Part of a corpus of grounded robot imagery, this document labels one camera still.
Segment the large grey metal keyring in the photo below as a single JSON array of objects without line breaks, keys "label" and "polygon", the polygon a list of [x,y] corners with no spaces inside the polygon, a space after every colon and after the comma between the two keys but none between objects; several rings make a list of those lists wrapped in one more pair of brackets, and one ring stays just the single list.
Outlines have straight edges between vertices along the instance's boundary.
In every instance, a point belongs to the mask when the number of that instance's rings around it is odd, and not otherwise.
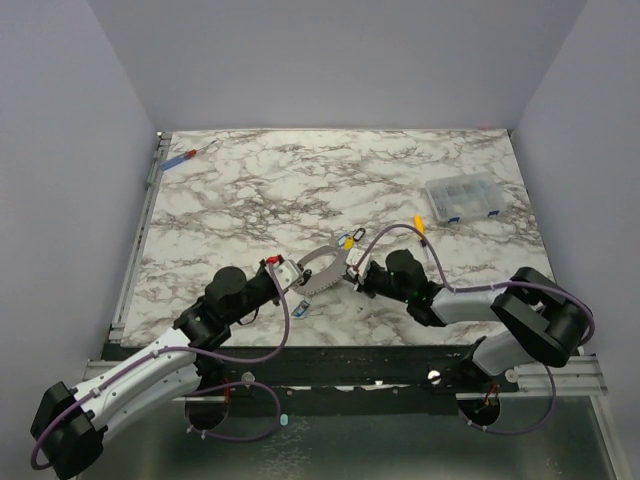
[{"label": "large grey metal keyring", "polygon": [[[334,245],[324,245],[306,254],[297,261],[303,277],[292,289],[301,296],[312,297],[337,284],[346,273],[348,254],[348,250]],[[313,260],[321,257],[331,257],[332,262],[319,271],[308,267]]]}]

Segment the yellow key tag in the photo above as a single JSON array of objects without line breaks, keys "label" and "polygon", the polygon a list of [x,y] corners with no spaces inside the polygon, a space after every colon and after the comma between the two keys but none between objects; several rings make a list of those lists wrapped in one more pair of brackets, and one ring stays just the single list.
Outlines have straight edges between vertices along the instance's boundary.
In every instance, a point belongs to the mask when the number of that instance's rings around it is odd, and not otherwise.
[{"label": "yellow key tag", "polygon": [[351,236],[347,236],[343,242],[343,248],[349,250],[354,245],[354,239]]}]

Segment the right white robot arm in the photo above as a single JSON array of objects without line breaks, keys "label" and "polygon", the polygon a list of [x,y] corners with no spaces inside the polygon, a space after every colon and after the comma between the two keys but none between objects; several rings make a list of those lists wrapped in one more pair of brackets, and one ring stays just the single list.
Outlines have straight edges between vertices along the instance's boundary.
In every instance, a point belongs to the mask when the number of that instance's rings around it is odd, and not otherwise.
[{"label": "right white robot arm", "polygon": [[404,304],[408,315],[426,327],[502,324],[505,330],[477,340],[459,367],[461,383],[472,391],[483,390],[496,376],[523,364],[565,366],[590,330],[584,309],[530,267],[516,272],[515,285],[455,293],[428,280],[407,249],[388,254],[383,266],[356,251],[347,255],[345,279],[371,298]]}]

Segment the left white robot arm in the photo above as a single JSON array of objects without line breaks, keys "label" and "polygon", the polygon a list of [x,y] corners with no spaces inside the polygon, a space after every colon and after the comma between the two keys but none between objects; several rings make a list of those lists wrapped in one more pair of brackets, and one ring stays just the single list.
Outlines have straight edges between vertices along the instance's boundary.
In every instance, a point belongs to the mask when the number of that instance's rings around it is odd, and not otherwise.
[{"label": "left white robot arm", "polygon": [[219,353],[232,325],[269,302],[286,303],[286,291],[303,277],[299,265],[280,256],[260,263],[254,277],[234,266],[218,270],[204,293],[158,338],[114,368],[74,387],[58,382],[43,394],[30,433],[30,466],[71,479],[102,454],[108,436],[147,409],[182,395],[214,392],[225,362],[252,365],[254,358]]}]

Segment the blue key tag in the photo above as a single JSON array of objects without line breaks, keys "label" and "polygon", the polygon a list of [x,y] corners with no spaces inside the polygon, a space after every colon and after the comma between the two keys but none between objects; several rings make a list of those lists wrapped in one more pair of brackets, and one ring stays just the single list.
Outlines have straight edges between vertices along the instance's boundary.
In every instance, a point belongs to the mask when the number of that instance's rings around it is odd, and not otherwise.
[{"label": "blue key tag", "polygon": [[302,301],[301,301],[301,302],[300,302],[300,303],[299,303],[299,304],[294,308],[294,310],[292,311],[292,315],[293,315],[295,318],[301,318],[301,317],[303,317],[303,316],[306,314],[306,312],[307,312],[307,310],[309,309],[309,307],[310,307],[310,303],[309,303],[307,300],[302,300]]}]

